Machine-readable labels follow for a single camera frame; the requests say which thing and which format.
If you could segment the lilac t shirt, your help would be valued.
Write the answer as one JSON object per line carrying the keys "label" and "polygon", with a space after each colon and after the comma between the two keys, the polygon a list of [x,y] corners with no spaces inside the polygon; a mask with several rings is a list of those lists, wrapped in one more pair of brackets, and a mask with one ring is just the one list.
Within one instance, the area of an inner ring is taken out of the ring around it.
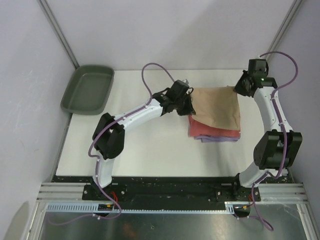
{"label": "lilac t shirt", "polygon": [[199,135],[195,136],[194,139],[200,140],[202,143],[235,143],[240,137]]}

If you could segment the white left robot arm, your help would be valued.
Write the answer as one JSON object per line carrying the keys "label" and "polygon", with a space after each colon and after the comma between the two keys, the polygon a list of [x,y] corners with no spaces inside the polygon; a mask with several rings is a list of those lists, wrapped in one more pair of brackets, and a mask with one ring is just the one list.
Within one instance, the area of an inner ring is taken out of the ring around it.
{"label": "white left robot arm", "polygon": [[185,80],[176,80],[171,87],[153,93],[142,105],[122,114],[103,114],[95,128],[88,156],[96,159],[93,194],[100,200],[110,196],[115,159],[125,147],[126,134],[152,120],[175,111],[179,116],[194,115],[191,93]]}

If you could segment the beige t shirt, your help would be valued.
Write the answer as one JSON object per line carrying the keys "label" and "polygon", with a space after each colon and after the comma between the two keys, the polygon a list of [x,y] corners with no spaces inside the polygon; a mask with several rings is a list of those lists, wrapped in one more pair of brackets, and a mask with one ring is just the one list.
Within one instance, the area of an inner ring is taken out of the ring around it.
{"label": "beige t shirt", "polygon": [[241,130],[240,106],[233,86],[195,88],[191,103],[195,121],[217,129]]}

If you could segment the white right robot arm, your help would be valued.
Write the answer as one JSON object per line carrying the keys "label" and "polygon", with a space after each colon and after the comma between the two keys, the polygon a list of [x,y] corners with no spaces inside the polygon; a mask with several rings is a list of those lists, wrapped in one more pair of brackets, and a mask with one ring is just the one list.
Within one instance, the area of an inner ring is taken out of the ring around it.
{"label": "white right robot arm", "polygon": [[238,175],[239,183],[230,188],[231,196],[242,201],[251,187],[266,177],[278,179],[285,168],[293,165],[303,137],[288,123],[282,109],[277,84],[266,71],[244,70],[234,91],[254,99],[261,114],[264,135],[253,150],[253,162]]}

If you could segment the pink t shirt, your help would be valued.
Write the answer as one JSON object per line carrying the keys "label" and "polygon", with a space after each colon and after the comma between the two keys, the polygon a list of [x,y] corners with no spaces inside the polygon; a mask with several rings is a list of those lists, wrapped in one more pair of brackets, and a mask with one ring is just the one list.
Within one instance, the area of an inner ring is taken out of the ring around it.
{"label": "pink t shirt", "polygon": [[191,116],[188,116],[188,121],[189,121],[188,135],[193,138],[200,135],[214,136],[214,137],[224,136],[224,137],[240,137],[241,138],[241,132],[239,130],[228,130],[228,129],[210,127],[208,125],[205,125],[203,123],[200,123],[194,120]]}

